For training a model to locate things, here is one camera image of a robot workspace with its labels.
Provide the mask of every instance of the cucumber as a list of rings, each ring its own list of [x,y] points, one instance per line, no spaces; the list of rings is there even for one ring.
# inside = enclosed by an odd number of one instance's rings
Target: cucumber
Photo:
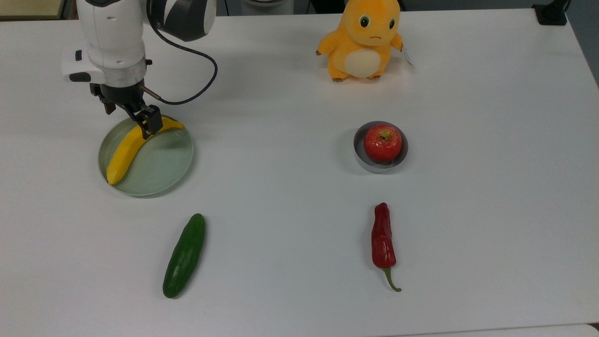
[[[191,279],[198,266],[206,237],[206,221],[201,214],[194,214],[181,233],[181,237],[173,250],[171,261],[162,284],[164,296],[177,297]]]

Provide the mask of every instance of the banana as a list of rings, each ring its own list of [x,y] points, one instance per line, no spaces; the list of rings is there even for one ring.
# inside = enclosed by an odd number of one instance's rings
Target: banana
[[[184,126],[181,122],[174,121],[168,117],[162,117],[162,128],[159,133],[168,129],[177,128],[182,129]],[[142,145],[148,140],[152,139],[150,136],[148,139],[143,139],[141,136],[141,128],[136,125],[127,136],[120,142],[119,147],[116,148],[108,168],[106,169],[106,180],[110,185],[118,183],[129,170],[129,166],[133,162],[137,152],[141,149]]]

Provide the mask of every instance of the bowl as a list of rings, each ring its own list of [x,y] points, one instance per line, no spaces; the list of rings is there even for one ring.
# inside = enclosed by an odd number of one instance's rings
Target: bowl
[[[366,150],[364,149],[364,137],[366,137],[366,133],[368,133],[368,130],[370,130],[370,128],[378,124],[392,125],[400,132],[401,136],[400,154],[398,154],[397,157],[395,157],[393,160],[385,163],[377,163],[374,160],[370,159],[366,154]],[[358,160],[358,163],[360,163],[360,166],[362,166],[364,170],[371,173],[384,173],[399,165],[402,161],[404,161],[408,153],[408,140],[403,131],[401,131],[400,128],[396,127],[392,123],[383,121],[372,121],[362,125],[356,131],[356,134],[353,136],[353,148],[356,153],[356,159]]]

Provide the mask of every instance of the plate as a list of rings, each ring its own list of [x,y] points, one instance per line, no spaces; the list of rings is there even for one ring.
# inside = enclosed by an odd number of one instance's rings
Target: plate
[[[104,180],[114,151],[135,126],[134,121],[125,119],[110,130],[102,141],[98,167]],[[134,197],[160,194],[174,187],[185,176],[192,160],[193,141],[187,129],[166,130],[150,138],[141,147],[123,179],[112,186]]]

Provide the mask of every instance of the chili pepper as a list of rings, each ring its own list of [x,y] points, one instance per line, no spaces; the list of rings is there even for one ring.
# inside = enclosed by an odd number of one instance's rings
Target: chili pepper
[[[396,260],[391,241],[391,217],[386,203],[381,203],[374,208],[372,247],[374,265],[383,269],[393,290],[401,291],[391,281],[391,267],[395,265]]]

